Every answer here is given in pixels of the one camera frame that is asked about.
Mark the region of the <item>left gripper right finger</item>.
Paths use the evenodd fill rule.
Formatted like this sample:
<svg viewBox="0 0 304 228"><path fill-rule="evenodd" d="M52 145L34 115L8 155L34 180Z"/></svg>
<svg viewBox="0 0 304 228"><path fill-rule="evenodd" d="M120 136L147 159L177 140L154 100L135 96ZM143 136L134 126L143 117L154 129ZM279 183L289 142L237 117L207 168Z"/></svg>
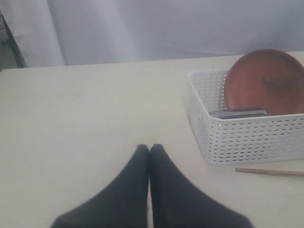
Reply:
<svg viewBox="0 0 304 228"><path fill-rule="evenodd" d="M161 144L150 150L150 192L156 228L251 228L250 220L194 186Z"/></svg>

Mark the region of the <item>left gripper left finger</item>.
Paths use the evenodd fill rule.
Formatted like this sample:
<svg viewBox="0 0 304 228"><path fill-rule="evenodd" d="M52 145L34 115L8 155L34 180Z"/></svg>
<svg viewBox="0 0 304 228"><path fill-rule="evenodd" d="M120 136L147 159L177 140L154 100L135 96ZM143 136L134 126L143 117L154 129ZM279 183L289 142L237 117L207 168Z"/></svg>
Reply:
<svg viewBox="0 0 304 228"><path fill-rule="evenodd" d="M146 228L149 149L139 144L121 172L101 192L60 215L54 228Z"/></svg>

